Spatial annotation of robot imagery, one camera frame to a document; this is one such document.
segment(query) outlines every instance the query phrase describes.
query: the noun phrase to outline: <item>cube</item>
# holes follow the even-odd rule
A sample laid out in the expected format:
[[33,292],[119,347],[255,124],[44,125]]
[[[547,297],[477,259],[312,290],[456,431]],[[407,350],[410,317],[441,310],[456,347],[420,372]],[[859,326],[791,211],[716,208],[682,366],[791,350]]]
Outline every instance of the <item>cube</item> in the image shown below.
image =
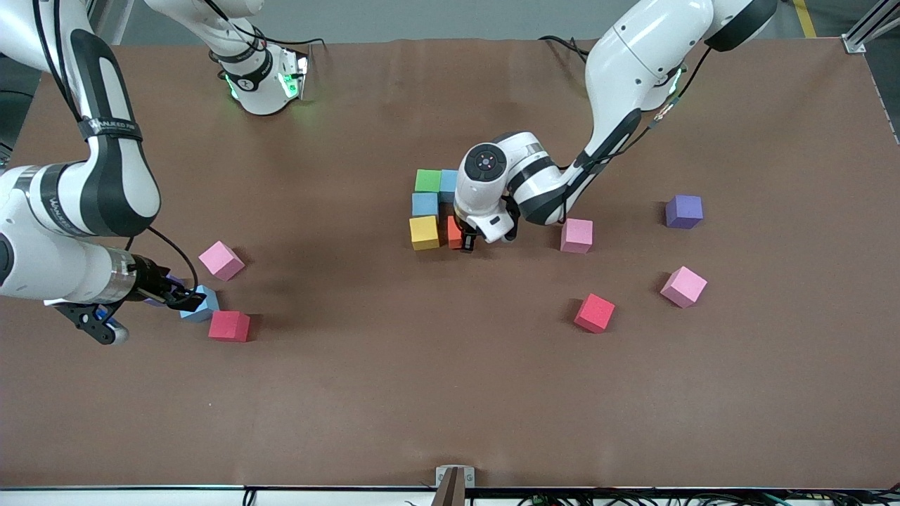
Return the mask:
[[197,306],[197,311],[195,312],[181,311],[182,320],[201,323],[212,318],[212,314],[219,310],[219,299],[216,297],[216,293],[213,292],[213,290],[200,285],[197,286],[197,293],[205,294],[206,299]]
[[437,194],[412,194],[413,216],[437,216]]
[[669,281],[660,291],[662,296],[686,308],[693,305],[706,288],[707,281],[687,267],[682,267],[669,276]]
[[560,251],[587,253],[594,242],[594,222],[569,218],[562,226]]
[[[169,281],[175,281],[175,282],[179,283],[180,285],[184,285],[184,284],[185,284],[185,281],[184,281],[183,279],[181,279],[180,277],[172,276],[171,273],[168,274],[168,275],[166,276],[166,279],[168,279]],[[150,299],[150,298],[144,299],[144,302],[150,304],[151,306],[156,306],[156,307],[166,307],[165,304],[163,304],[163,303],[158,303],[158,302],[156,302],[156,301],[154,301],[153,299]]]
[[675,195],[666,204],[666,226],[693,229],[703,221],[703,202],[696,195]]
[[595,294],[589,294],[588,298],[581,303],[578,315],[575,316],[575,324],[599,334],[607,329],[615,308],[616,305],[610,301],[601,299]]
[[459,174],[458,171],[450,170],[449,168],[441,171],[441,186],[438,195],[442,203],[453,203],[453,198],[456,194],[457,174]]
[[246,343],[250,317],[240,311],[216,311],[212,314],[210,337],[217,341]]
[[456,219],[453,216],[447,216],[447,246],[450,249],[463,248],[463,231],[456,226]]
[[416,251],[441,247],[440,239],[437,238],[436,216],[409,218],[409,234],[412,237],[412,248]]
[[240,261],[231,248],[218,241],[200,255],[200,261],[210,269],[213,276],[222,281],[228,281],[244,268],[244,262]]
[[421,168],[416,171],[416,192],[436,194],[441,190],[441,171]]

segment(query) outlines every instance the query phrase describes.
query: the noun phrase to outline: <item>yellow line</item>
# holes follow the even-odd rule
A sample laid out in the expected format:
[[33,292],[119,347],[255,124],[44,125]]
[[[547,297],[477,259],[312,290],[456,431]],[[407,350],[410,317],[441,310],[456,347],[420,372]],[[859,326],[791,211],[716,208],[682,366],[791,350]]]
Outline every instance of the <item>yellow line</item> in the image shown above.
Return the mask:
[[796,17],[800,18],[800,27],[803,28],[803,36],[807,39],[815,39],[815,28],[813,27],[813,19],[809,17],[809,10],[806,9],[806,0],[794,0],[794,8],[796,9]]

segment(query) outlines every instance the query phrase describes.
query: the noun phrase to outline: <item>yellow cube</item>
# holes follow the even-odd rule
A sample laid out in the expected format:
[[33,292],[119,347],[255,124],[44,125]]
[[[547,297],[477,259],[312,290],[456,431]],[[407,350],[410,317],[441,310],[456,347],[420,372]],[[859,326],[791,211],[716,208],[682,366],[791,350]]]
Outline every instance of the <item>yellow cube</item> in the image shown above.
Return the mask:
[[409,234],[412,236],[412,248],[416,251],[441,247],[441,241],[437,238],[435,216],[409,218]]

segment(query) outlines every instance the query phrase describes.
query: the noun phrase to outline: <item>round black joint cap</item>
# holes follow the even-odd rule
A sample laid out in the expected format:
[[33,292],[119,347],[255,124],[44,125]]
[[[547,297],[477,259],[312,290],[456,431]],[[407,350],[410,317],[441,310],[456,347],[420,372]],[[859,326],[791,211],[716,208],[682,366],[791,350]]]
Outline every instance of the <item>round black joint cap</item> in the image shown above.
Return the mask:
[[13,272],[13,245],[5,235],[0,234],[0,286]]
[[493,144],[475,146],[465,159],[465,174],[472,181],[489,183],[499,179],[505,171],[506,155]]

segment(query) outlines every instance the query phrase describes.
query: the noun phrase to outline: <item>purple cube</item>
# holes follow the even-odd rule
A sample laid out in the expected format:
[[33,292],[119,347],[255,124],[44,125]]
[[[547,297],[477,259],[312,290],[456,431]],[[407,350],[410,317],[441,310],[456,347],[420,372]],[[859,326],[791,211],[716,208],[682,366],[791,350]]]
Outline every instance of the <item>purple cube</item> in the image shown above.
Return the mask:
[[[182,285],[185,284],[185,281],[182,280],[180,277],[175,277],[175,276],[172,276],[171,274],[167,275],[166,278],[169,281],[177,281],[178,283],[180,283]],[[149,299],[149,298],[144,299],[144,302],[150,304],[151,306],[157,306],[157,307],[165,307],[166,306],[165,304],[158,303],[158,302],[154,301],[153,299]]]
[[666,226],[693,229],[703,220],[703,203],[696,195],[675,195],[666,204]]

